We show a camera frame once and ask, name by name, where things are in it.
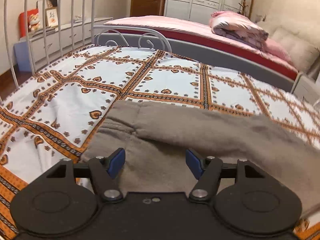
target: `white metal headboard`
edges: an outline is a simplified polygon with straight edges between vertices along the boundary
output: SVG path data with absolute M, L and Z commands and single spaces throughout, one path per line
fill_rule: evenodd
M 14 83 L 16 85 L 16 88 L 18 89 L 19 84 L 17 81 L 16 74 L 14 72 L 11 54 L 9 50 L 9 42 L 8 42 L 8 33 L 7 33 L 7 2 L 8 0 L 4 0 L 4 38 L 5 38 L 5 45 L 7 49 L 7 56 L 9 60 L 9 65 L 11 68 L 12 76 Z M 46 36 L 46 29 L 45 29 L 45 2 L 46 0 L 42 0 L 42 25 L 43 25 L 43 36 L 44 36 L 44 50 L 45 50 L 45 57 L 47 60 L 47 64 L 50 65 L 49 60 L 49 54 L 48 54 L 48 47 L 47 47 L 47 36 Z M 92 9 L 91 9 L 91 43 L 94 44 L 94 31 L 93 29 L 100 29 L 101 32 L 97 35 L 97 44 L 99 44 L 99 38 L 100 36 L 104 35 L 105 32 L 113 31 L 118 33 L 122 40 L 124 41 L 124 44 L 126 46 L 129 46 L 128 42 L 124 38 L 124 36 L 118 31 L 118 30 L 134 30 L 139 32 L 144 32 L 144 34 L 141 35 L 141 37 L 138 40 L 138 47 L 141 48 L 141 39 L 146 36 L 145 38 L 148 38 L 151 36 L 157 37 L 162 44 L 163 50 L 166 50 L 168 52 L 172 52 L 171 46 L 169 41 L 166 39 L 165 36 L 163 36 L 161 33 L 155 30 L 146 29 L 146 28 L 137 28 L 137 27 L 127 27 L 127 26 L 94 26 L 94 2 L 95 0 L 92 0 Z M 25 19 L 25 32 L 26 32 L 26 41 L 27 41 L 27 48 L 28 48 L 28 56 L 29 56 L 29 62 L 31 66 L 32 75 L 35 74 L 35 66 L 34 62 L 32 60 L 31 56 L 31 50 L 30 50 L 30 39 L 28 36 L 28 8 L 27 8 L 28 0 L 24 0 L 24 19 Z M 85 0 L 82 0 L 82 43 L 83 46 L 85 45 L 85 37 L 84 37 L 84 7 L 85 7 Z M 73 22 L 73 16 L 74 16 L 74 0 L 71 0 L 71 40 L 72 40 L 72 50 L 75 50 L 75 41 L 74 41 L 74 22 Z M 61 44 L 61 0 L 58 0 L 58 32 L 59 32 L 59 46 L 60 46 L 60 56 L 63 57 L 62 52 L 62 44 Z M 115 41 L 107 41 L 105 45 L 108 45 L 109 43 L 113 42 L 113 44 L 118 45 Z M 147 43 L 154 48 L 153 43 L 150 40 L 147 40 Z
M 5 45 L 7 49 L 7 56 L 9 60 L 9 65 L 11 68 L 12 76 L 14 83 L 16 85 L 16 88 L 19 87 L 16 74 L 14 72 L 11 54 L 9 50 L 9 42 L 8 42 L 8 33 L 7 33 L 7 2 L 8 0 L 4 0 L 4 39 L 5 39 Z M 47 59 L 47 64 L 50 64 L 49 60 L 49 54 L 48 54 L 48 48 L 47 48 L 47 37 L 46 37 L 46 29 L 45 29 L 45 2 L 46 0 L 42 0 L 42 26 L 43 26 L 43 36 L 44 36 L 44 50 L 45 50 L 45 56 Z M 92 0 L 92 9 L 91 9 L 91 29 L 93 30 L 94 25 L 94 2 L 95 0 Z M 84 41 L 84 6 L 85 6 L 85 0 L 82 0 L 82 43 L 85 45 Z M 75 49 L 75 41 L 74 41 L 74 23 L 73 23 L 73 16 L 74 16 L 74 0 L 71 0 L 71 40 L 72 40 L 72 49 Z M 31 51 L 30 51 L 30 40 L 28 36 L 28 0 L 24 0 L 24 19 L 25 19 L 25 32 L 26 32 L 26 41 L 27 41 L 27 48 L 28 48 L 28 54 L 29 54 L 29 61 L 31 66 L 32 74 L 35 74 L 35 67 L 33 65 L 33 61 L 31 58 Z M 61 45 L 61 0 L 58 0 L 58 31 L 59 31 L 59 46 L 60 46 L 60 56 L 63 56 L 62 53 L 62 45 Z M 94 43 L 94 33 L 91 32 L 91 42 Z

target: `plush toy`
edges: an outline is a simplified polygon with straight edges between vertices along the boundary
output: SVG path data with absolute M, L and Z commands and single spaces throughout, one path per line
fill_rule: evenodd
M 40 29 L 40 20 L 38 14 L 31 14 L 29 16 L 29 31 L 35 32 Z

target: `patterned bedspread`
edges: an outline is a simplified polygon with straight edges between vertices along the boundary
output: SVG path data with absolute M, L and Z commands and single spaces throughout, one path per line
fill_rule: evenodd
M 17 229 L 10 201 L 60 159 L 79 160 L 116 100 L 225 114 L 264 114 L 320 148 L 320 115 L 244 73 L 154 49 L 90 45 L 36 73 L 0 108 L 0 233 Z

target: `pink bedding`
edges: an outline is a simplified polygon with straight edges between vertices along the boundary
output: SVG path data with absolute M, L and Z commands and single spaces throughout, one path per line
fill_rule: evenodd
M 278 65 L 281 65 L 291 72 L 298 73 L 298 71 L 292 66 L 290 57 L 288 58 L 286 56 L 287 53 L 285 52 L 285 49 L 283 49 L 281 45 L 277 44 L 275 41 L 272 41 L 271 39 L 267 39 L 266 41 L 267 52 L 262 52 L 242 42 L 234 41 L 232 39 L 216 35 L 212 33 L 211 27 L 208 25 L 164 16 L 128 17 L 108 21 L 105 23 L 105 25 L 142 27 L 175 33 L 185 33 L 193 36 L 203 37 L 212 41 L 222 42 L 225 44 L 232 45 L 236 48 L 246 50 L 247 52 L 259 55 L 264 59 L 270 60 Z

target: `cushion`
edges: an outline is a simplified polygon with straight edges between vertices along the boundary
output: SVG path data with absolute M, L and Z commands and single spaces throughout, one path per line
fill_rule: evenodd
M 275 33 L 276 29 L 279 26 L 279 24 L 276 24 L 276 23 L 271 22 L 271 21 L 269 21 L 269 22 L 263 22 L 263 21 L 257 22 L 257 25 L 259 27 L 261 27 L 262 29 L 264 29 L 266 32 L 268 32 L 269 33 L 269 37 Z
M 282 27 L 278 27 L 270 38 L 286 49 L 294 66 L 299 71 L 308 72 L 311 65 L 320 55 L 316 46 L 297 37 Z

